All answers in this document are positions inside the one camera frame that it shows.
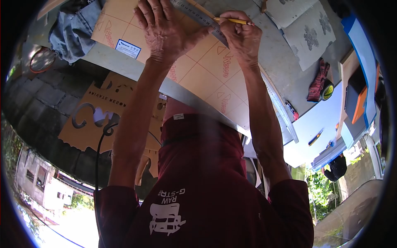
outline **black cable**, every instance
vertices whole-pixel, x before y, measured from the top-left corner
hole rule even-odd
[[[94,207],[95,207],[95,212],[96,212],[95,216],[96,216],[96,223],[98,224],[99,237],[100,237],[100,239],[102,239],[102,244],[103,244],[103,247],[105,247],[105,248],[106,248],[106,246],[105,246],[105,242],[103,241],[102,230],[101,230],[101,220],[100,220],[100,217],[98,217],[98,215],[100,215],[100,212],[99,212],[99,209],[98,209],[98,204],[96,204],[96,200],[98,199],[98,191],[99,191],[99,183],[98,183],[98,178],[99,178],[99,176],[98,176],[99,175],[99,172],[98,172],[99,151],[100,151],[100,146],[102,144],[103,137],[112,135],[113,134],[113,129],[110,131],[110,133],[108,133],[108,130],[113,128],[113,127],[115,127],[115,126],[117,126],[117,125],[118,125],[118,123],[110,125],[110,126],[108,126],[108,127],[103,129],[103,134],[102,134],[102,136],[101,136],[101,138],[99,140],[98,149],[96,150],[96,160],[95,160],[95,197],[94,197]],[[149,132],[149,134],[152,135],[153,138],[161,146],[161,143],[160,143],[160,141],[158,141],[156,136],[154,136],[151,132]]]

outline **sky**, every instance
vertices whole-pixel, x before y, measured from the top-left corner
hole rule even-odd
[[[39,238],[36,238],[41,248],[77,248],[78,245],[68,241],[56,232],[62,234],[73,242],[85,247],[98,247],[98,231],[96,227],[95,212],[86,208],[80,210],[66,210],[66,215],[57,219],[59,225],[50,227],[41,225],[39,227]],[[30,218],[22,211],[22,217],[29,226]]]

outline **yellow pencil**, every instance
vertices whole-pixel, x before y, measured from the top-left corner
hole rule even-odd
[[[215,17],[213,19],[214,21],[219,21],[220,17]],[[251,25],[251,26],[255,26],[255,24],[251,21],[244,21],[244,20],[238,20],[238,19],[233,19],[233,18],[228,18],[229,21],[234,22],[234,23],[240,23],[243,25]]]

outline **black shirt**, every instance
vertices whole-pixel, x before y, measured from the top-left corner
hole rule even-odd
[[[337,181],[340,177],[342,177],[347,170],[346,166],[346,158],[337,156],[334,160],[332,160],[330,163],[330,168],[331,171],[326,170],[324,172],[324,175],[328,177],[329,180],[331,181]]]

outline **red glove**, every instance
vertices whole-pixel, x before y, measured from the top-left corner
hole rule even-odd
[[[324,87],[324,81],[327,77],[329,69],[330,64],[324,63],[324,59],[320,58],[320,71],[318,72],[316,78],[309,87],[309,95],[307,96],[308,102],[320,101],[320,92]]]

